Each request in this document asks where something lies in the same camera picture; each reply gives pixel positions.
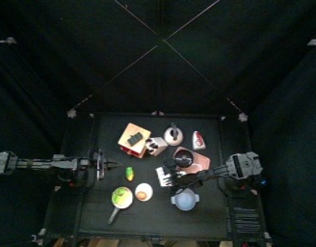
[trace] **black curtain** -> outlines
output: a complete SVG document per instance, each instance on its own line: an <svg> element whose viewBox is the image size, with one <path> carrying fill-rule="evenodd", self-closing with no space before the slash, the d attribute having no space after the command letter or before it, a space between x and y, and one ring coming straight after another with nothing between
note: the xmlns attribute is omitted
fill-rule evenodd
<svg viewBox="0 0 316 247"><path fill-rule="evenodd" d="M0 32L0 40L8 35ZM0 43L0 152L52 158L58 153L65 120L65 109L17 47ZM50 178L38 173L0 177L0 244L22 242L38 233L52 189Z"/></svg>
<svg viewBox="0 0 316 247"><path fill-rule="evenodd" d="M269 185L265 222L277 246L316 246L316 48L252 118L253 149Z"/></svg>

